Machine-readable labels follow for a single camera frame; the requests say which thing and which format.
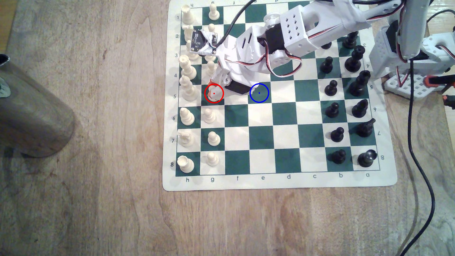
blue circle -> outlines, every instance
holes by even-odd
[[[255,100],[253,99],[253,97],[251,96],[251,90],[253,89],[253,87],[255,87],[255,86],[258,85],[258,84],[264,85],[264,86],[267,88],[267,98],[265,98],[265,100],[263,100],[263,101],[255,101]],[[256,103],[263,103],[264,101],[266,101],[266,100],[268,99],[269,95],[270,95],[270,91],[268,90],[268,87],[267,87],[265,84],[263,84],[263,83],[257,83],[257,84],[253,85],[253,86],[250,88],[250,98],[251,98],[254,102],[256,102]]]

red circle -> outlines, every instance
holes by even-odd
[[[212,86],[212,85],[219,86],[219,87],[221,88],[221,91],[223,92],[223,95],[221,96],[221,99],[220,99],[219,101],[217,101],[217,102],[213,102],[213,101],[211,101],[211,100],[209,100],[209,99],[207,98],[207,88],[209,88],[209,87]],[[211,84],[207,85],[207,87],[205,87],[205,90],[204,90],[204,97],[205,97],[205,99],[206,99],[208,102],[210,102],[210,103],[214,103],[214,104],[215,104],[215,103],[220,102],[220,101],[224,98],[224,90],[223,90],[223,87],[221,87],[221,86],[220,86],[219,84],[217,84],[217,83],[211,83]]]

black cable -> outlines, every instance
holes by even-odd
[[[423,232],[426,230],[428,225],[430,224],[431,219],[433,219],[433,215],[435,213],[435,194],[433,192],[433,188],[431,187],[430,181],[428,180],[427,176],[425,175],[425,172],[423,171],[422,167],[420,166],[419,162],[417,161],[417,158],[415,158],[414,152],[412,150],[412,143],[411,143],[411,119],[412,119],[412,106],[414,104],[414,60],[410,60],[410,75],[411,75],[411,96],[409,98],[409,114],[408,114],[408,147],[409,147],[409,153],[411,153],[411,157],[414,160],[415,165],[417,165],[417,168],[420,171],[420,174],[422,174],[422,177],[425,180],[425,183],[428,187],[428,191],[430,192],[431,196],[431,210],[430,210],[430,215],[428,215],[428,219],[426,220],[425,224],[423,227],[419,230],[419,232],[414,236],[414,238],[409,242],[409,244],[403,249],[403,251],[400,253],[400,256],[404,256],[406,252],[411,248],[411,246],[417,241],[417,239],[423,234]]]
[[[436,15],[439,15],[441,13],[445,13],[445,12],[451,12],[453,15],[455,15],[455,10],[451,10],[451,9],[446,9],[446,10],[442,10],[442,11],[438,11],[437,13],[433,14],[429,19],[427,19],[427,23],[433,19],[434,17],[436,17]]]

white square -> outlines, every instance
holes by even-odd
[[[215,166],[210,166],[207,164],[207,154],[209,152],[215,153],[218,158],[219,162]],[[201,168],[199,170],[200,175],[225,175],[226,168],[225,168],[225,154],[224,151],[202,151],[201,152]]]
[[[243,5],[223,6],[223,23],[231,24],[235,18],[235,15],[237,15],[237,13],[242,8]],[[237,24],[245,23],[245,12],[242,12],[242,14],[238,17],[238,20],[235,23]]]
[[[346,106],[346,117],[347,117],[348,123],[366,122],[366,121],[369,121],[372,118],[371,117],[371,106],[370,106],[369,99],[367,99],[368,100],[367,112],[366,112],[366,114],[363,117],[357,118],[357,117],[352,115],[352,107],[355,106],[357,103],[359,103],[359,101],[361,101],[361,100],[362,99],[345,100],[344,101],[344,104]]]
[[[274,125],[273,144],[275,148],[299,148],[298,126],[296,124]]]
[[[316,58],[326,58],[328,56],[332,58],[338,57],[338,43],[336,40],[332,41],[332,45],[329,49],[318,48],[314,51]]]
[[[304,172],[326,172],[325,148],[300,148],[300,169]]]
[[[212,114],[216,116],[213,123],[206,123],[204,121],[204,110],[209,108]],[[201,107],[201,128],[223,128],[224,127],[224,106],[223,105],[210,105]]]
[[[297,68],[299,62],[292,61],[293,69]],[[302,59],[302,67],[294,74],[294,80],[318,79],[316,59]]]
[[[275,150],[251,149],[250,150],[250,173],[269,174],[276,173]]]
[[[333,96],[325,94],[324,90],[326,86],[329,85],[330,81],[337,81],[337,93]],[[344,100],[344,91],[343,91],[343,81],[341,78],[324,78],[318,80],[319,87],[319,99],[321,101],[330,101],[330,100]]]
[[[224,150],[249,150],[250,132],[248,126],[224,128]]]
[[[330,138],[330,133],[338,127],[342,127],[344,129],[343,139],[340,142],[334,142]],[[322,131],[324,132],[325,147],[349,147],[351,145],[348,123],[323,123]]]
[[[288,3],[275,3],[275,4],[266,4],[267,14],[269,13],[285,13],[289,10]]]
[[[295,102],[294,80],[270,82],[272,103]]]
[[[295,103],[297,124],[322,123],[321,103],[319,101],[299,101]]]
[[[187,101],[183,98],[184,90],[181,86],[178,87],[178,106],[179,107],[197,107],[201,105],[201,85],[194,86],[197,91],[197,98],[193,101]]]
[[[352,73],[350,71],[347,71],[346,68],[344,67],[344,63],[349,58],[350,58],[350,56],[348,56],[348,57],[340,57],[339,58],[341,77],[357,77],[359,75],[360,71],[364,70],[364,61],[363,61],[363,59],[361,59],[360,60],[361,66],[360,66],[360,69],[357,72]]]
[[[178,131],[189,132],[193,137],[193,144],[189,147],[183,147],[180,136],[177,136],[177,152],[199,152],[201,151],[201,129],[179,129]]]
[[[354,171],[366,171],[366,170],[379,170],[379,159],[381,158],[380,155],[373,161],[373,164],[370,167],[362,167],[357,162],[357,158],[360,154],[367,152],[369,149],[374,149],[377,152],[376,146],[352,146],[351,147],[351,154],[352,154],[352,163],[354,166]]]
[[[248,104],[248,126],[272,126],[272,104]]]

green square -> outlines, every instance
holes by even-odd
[[[349,139],[351,141],[351,146],[373,146],[376,145],[376,136],[374,133],[374,127],[373,127],[373,132],[371,133],[370,136],[363,138],[357,135],[355,133],[356,131],[356,126],[361,123],[348,123],[349,127]]]
[[[322,124],[299,124],[298,142],[301,148],[318,148],[324,146]]]
[[[250,126],[250,149],[273,148],[273,126]]]
[[[346,151],[346,160],[342,164],[336,164],[330,161],[330,154],[343,149]],[[335,147],[335,148],[325,148],[325,153],[327,154],[327,171],[329,172],[351,172],[354,171],[354,166],[352,164],[352,153],[350,147]]]
[[[272,94],[270,93],[270,82],[262,82],[262,84],[264,85],[258,85],[258,87],[254,89],[254,92],[251,93],[251,97],[260,103],[271,103]],[[257,104],[258,102],[252,100],[251,97],[248,96],[248,104]]]
[[[273,125],[297,124],[295,102],[272,103]]]
[[[330,106],[332,103],[338,103],[338,116],[330,118],[325,115],[325,109]],[[344,100],[338,101],[321,101],[321,113],[322,113],[322,122],[323,123],[345,123],[347,122],[346,117],[346,107],[344,105]]]
[[[208,13],[210,12],[210,7],[203,7],[202,8],[202,25],[208,25],[213,23],[215,25],[223,24],[223,6],[217,6],[217,11],[220,13],[220,17],[217,20],[211,20],[208,17]]]
[[[177,116],[177,129],[190,129],[201,127],[201,107],[186,107],[194,115],[194,122],[191,125],[184,125],[180,119],[180,109],[178,108]]]
[[[267,15],[265,4],[252,5],[245,10],[245,23],[264,22],[265,15]]]
[[[275,169],[277,174],[301,172],[300,150],[298,148],[275,149]]]
[[[197,65],[192,65],[195,69],[196,69],[196,76],[191,79],[191,82],[194,84],[194,85],[199,85],[199,84],[202,84],[202,78],[201,78],[201,74],[202,74],[202,65],[200,64],[197,64]],[[179,78],[182,77],[182,67],[178,67],[178,74],[179,74]]]
[[[296,80],[294,81],[296,101],[318,101],[319,85],[318,80]]]
[[[208,143],[208,133],[215,132],[220,136],[220,144],[212,146]],[[224,150],[224,128],[202,128],[201,129],[201,151],[223,151]]]
[[[225,151],[225,174],[250,174],[250,151],[249,150],[236,150]]]
[[[319,70],[319,67],[321,66],[322,62],[325,61],[325,58],[319,58],[316,59],[316,68],[318,69],[318,79],[323,79],[323,78],[341,78],[341,69],[340,69],[340,61],[339,58],[335,57],[333,58],[332,66],[333,69],[329,74],[326,74],[324,72],[321,72]]]
[[[357,78],[356,77],[349,77],[349,78],[342,78],[341,81],[343,82],[343,91],[344,91],[344,98],[347,100],[351,99],[368,99],[368,85],[365,85],[364,90],[365,92],[363,95],[354,96],[349,92],[349,85],[354,82]]]
[[[229,29],[230,24],[224,25],[224,32],[226,33]],[[245,32],[245,23],[234,24],[231,29],[231,33],[229,33],[233,37],[239,37],[241,34]]]
[[[225,105],[224,127],[248,126],[248,105]]]
[[[284,65],[274,68],[273,72],[275,72],[275,74],[277,74],[277,75],[285,75],[285,74],[291,73],[293,70],[294,70],[294,68],[292,67],[292,61],[290,61]],[[294,80],[294,76],[276,77],[274,74],[270,74],[270,80],[271,81],[288,81],[288,80]]]
[[[184,155],[191,159],[194,162],[194,169],[190,173],[184,173],[180,170],[180,166],[177,164],[177,159],[179,156]],[[200,165],[201,165],[201,152],[182,152],[177,153],[177,157],[175,158],[174,166],[175,166],[175,176],[182,177],[182,176],[198,176],[200,174]]]
[[[348,49],[348,48],[344,48],[343,47],[343,40],[345,39],[346,37],[343,36],[343,37],[340,37],[337,39],[337,45],[338,45],[338,56],[339,57],[346,57],[346,56],[351,56],[351,53],[352,53],[352,50],[353,49]],[[360,45],[360,36],[357,35],[357,42],[355,45]]]

